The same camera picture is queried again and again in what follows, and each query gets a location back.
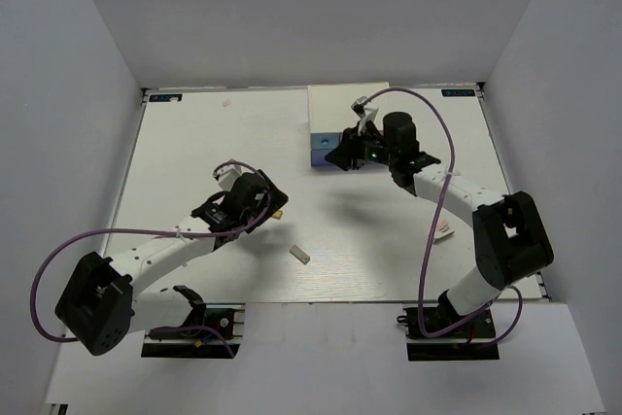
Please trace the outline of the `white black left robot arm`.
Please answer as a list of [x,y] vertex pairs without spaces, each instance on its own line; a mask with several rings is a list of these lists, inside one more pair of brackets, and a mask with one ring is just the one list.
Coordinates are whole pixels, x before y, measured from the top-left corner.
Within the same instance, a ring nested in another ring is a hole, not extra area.
[[89,253],[79,260],[54,313],[93,356],[110,352],[135,331],[164,339],[208,335],[228,343],[222,323],[206,320],[207,305],[194,290],[148,290],[177,268],[251,233],[289,201],[261,170],[230,168],[216,180],[219,191],[172,229],[152,233],[125,252],[107,258]]

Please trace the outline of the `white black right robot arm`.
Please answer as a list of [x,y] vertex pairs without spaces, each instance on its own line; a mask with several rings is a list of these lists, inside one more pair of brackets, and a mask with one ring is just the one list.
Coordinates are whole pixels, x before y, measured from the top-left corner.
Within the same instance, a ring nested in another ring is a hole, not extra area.
[[392,112],[383,127],[361,120],[342,132],[326,162],[344,170],[377,163],[389,169],[393,181],[408,193],[433,201],[471,227],[475,265],[438,298],[432,315],[417,309],[420,335],[459,336],[501,293],[553,262],[554,253],[534,199],[523,191],[501,194],[438,169],[439,159],[421,150],[411,116]]

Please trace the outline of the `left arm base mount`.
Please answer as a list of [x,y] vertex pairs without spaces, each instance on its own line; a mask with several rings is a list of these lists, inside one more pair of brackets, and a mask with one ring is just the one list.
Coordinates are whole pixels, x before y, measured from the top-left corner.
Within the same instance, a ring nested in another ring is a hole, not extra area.
[[244,305],[195,307],[182,330],[145,333],[141,357],[146,359],[228,360],[241,346]]

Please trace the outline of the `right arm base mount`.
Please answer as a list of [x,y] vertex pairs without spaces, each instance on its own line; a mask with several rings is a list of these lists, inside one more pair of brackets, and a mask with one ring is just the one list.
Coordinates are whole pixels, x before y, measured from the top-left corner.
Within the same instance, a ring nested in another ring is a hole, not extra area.
[[396,318],[405,334],[410,362],[486,362],[500,358],[497,330],[490,310],[485,310],[468,323],[443,333],[426,337],[419,327],[418,307],[404,307]]

